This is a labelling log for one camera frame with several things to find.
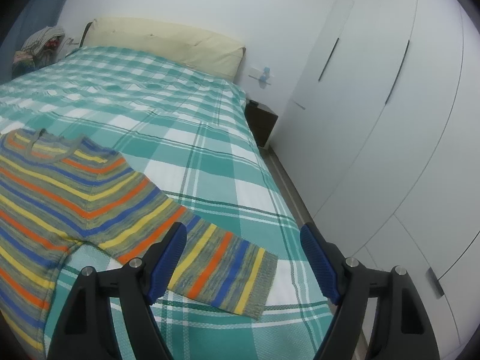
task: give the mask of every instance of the sweater sleeve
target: sweater sleeve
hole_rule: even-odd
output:
[[[277,257],[178,204],[119,153],[98,174],[87,210],[86,239],[122,264],[183,223],[187,244],[169,289],[235,314],[263,312]]]

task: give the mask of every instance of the wardrobe door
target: wardrobe door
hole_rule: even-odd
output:
[[[402,266],[409,273],[430,319],[440,357],[443,358],[459,347],[457,329],[448,302],[427,280],[430,267],[395,216],[375,234],[366,248],[379,269],[389,272],[395,266]]]
[[[402,71],[357,159],[314,220],[325,239],[352,255],[402,203],[448,120],[462,60],[456,0],[418,0]]]
[[[464,11],[462,18],[462,74],[452,114],[428,166],[397,210],[439,278],[479,232],[480,35]]]
[[[307,161],[293,182],[314,215],[380,115],[409,40],[417,0],[355,0],[337,47],[304,103]]]
[[[457,323],[461,344],[466,344],[480,325],[480,238],[477,237],[462,257],[440,278]]]
[[[272,138],[275,153],[295,185],[302,178],[303,163],[310,152],[306,138],[311,134],[312,127],[306,117],[309,110],[305,104],[310,104],[315,96],[318,78],[326,68],[330,55],[333,56],[332,51],[338,44],[337,39],[353,5],[354,0],[335,1]]]

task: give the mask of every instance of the floor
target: floor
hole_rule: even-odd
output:
[[[303,226],[307,222],[313,222],[314,220],[307,211],[302,198],[298,194],[275,152],[271,148],[268,150],[259,148],[259,150],[298,227]],[[335,313],[335,306],[331,303],[329,303],[329,306],[332,313]],[[367,342],[362,332],[352,360],[364,360],[366,353]]]

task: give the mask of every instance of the pile of clothes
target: pile of clothes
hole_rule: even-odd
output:
[[[12,78],[36,71],[55,62],[56,51],[65,36],[61,26],[45,27],[35,32],[16,51],[11,68]]]

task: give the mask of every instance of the metal screw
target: metal screw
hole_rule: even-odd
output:
[[[93,273],[94,269],[92,266],[86,266],[82,269],[81,273],[83,276],[90,276]]]
[[[138,257],[135,257],[134,259],[131,259],[128,264],[132,268],[138,268],[139,266],[142,265],[142,259],[139,259]]]
[[[400,276],[403,276],[407,273],[407,270],[404,267],[397,265],[395,267],[395,272],[397,272]]]
[[[359,261],[358,261],[355,257],[348,257],[348,258],[345,260],[345,263],[346,263],[349,267],[355,268],[356,266],[358,266]]]

